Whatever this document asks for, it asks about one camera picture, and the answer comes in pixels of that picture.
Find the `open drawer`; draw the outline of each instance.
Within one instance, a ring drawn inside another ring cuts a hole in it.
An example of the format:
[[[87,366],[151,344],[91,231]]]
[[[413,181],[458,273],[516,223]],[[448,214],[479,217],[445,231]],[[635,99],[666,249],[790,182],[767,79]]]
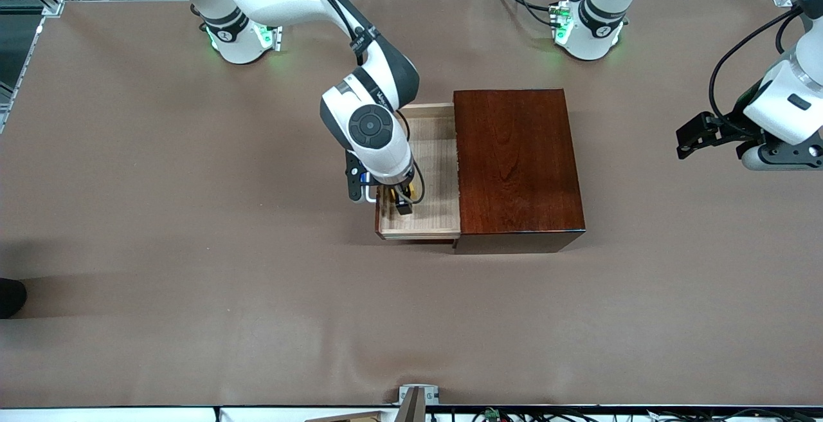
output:
[[[403,216],[378,192],[383,239],[455,241],[456,253],[550,253],[585,232],[561,89],[456,91],[453,104],[402,113],[426,195]],[[420,178],[412,184],[419,191]]]
[[[374,231],[385,240],[453,240],[460,237],[458,149],[455,104],[407,105],[411,152],[426,180],[423,202],[413,213],[397,213],[378,191]],[[420,191],[419,178],[412,183]]]

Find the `wooden drawer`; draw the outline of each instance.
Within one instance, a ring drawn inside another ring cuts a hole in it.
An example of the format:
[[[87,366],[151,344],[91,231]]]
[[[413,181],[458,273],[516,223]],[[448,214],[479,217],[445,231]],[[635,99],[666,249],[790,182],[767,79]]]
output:
[[[386,240],[455,240],[460,237],[455,105],[407,105],[402,113],[412,133],[411,151],[426,180],[426,195],[412,214],[403,216],[379,190],[374,230]],[[419,179],[412,183],[418,188],[419,184]]]
[[[456,91],[455,103],[402,113],[426,196],[402,216],[378,193],[383,239],[454,240],[457,253],[538,253],[558,252],[585,232],[562,90]]]

